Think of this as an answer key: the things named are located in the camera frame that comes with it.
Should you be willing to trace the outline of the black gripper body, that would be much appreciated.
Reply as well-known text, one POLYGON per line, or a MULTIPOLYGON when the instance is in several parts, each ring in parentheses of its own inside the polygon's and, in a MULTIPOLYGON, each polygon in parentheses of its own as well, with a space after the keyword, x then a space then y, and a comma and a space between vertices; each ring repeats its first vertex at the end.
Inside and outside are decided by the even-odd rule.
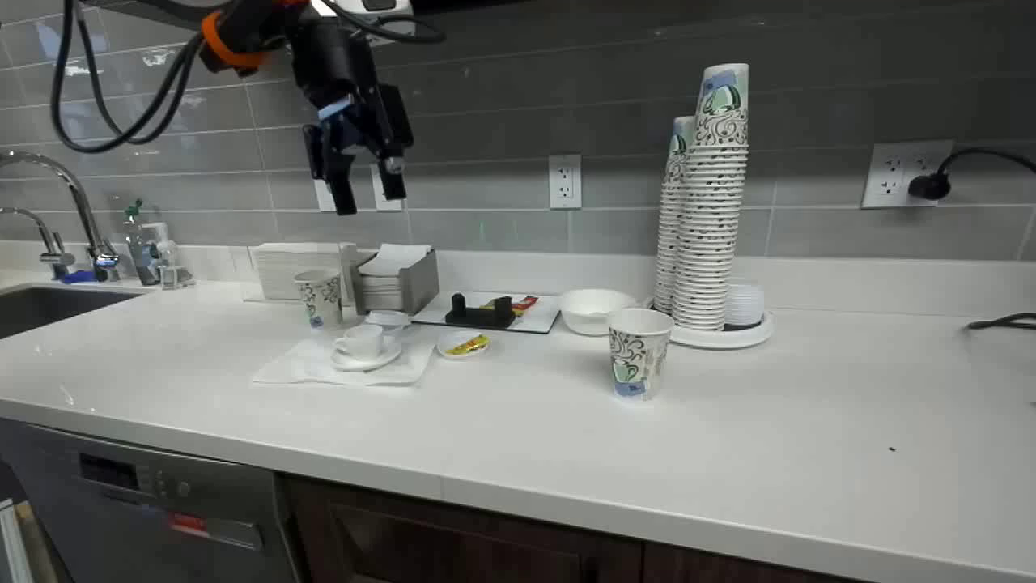
POLYGON ((400 90, 374 75, 371 46, 334 18, 301 18, 288 46, 293 83, 313 108, 305 127, 312 167, 326 176, 364 149, 382 171, 397 176, 415 132, 400 90))

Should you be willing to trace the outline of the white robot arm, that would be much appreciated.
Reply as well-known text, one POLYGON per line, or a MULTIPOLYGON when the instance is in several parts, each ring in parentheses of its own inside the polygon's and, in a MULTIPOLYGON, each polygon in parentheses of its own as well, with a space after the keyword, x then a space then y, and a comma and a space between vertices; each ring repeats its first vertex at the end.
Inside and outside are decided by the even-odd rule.
POLYGON ((198 18, 209 70, 254 75, 274 47, 291 54, 293 86, 313 108, 301 127, 312 177, 336 215, 356 211, 352 163, 370 156, 389 202, 406 202, 406 151, 415 147, 400 90, 374 70, 371 25, 312 0, 226 0, 198 18))

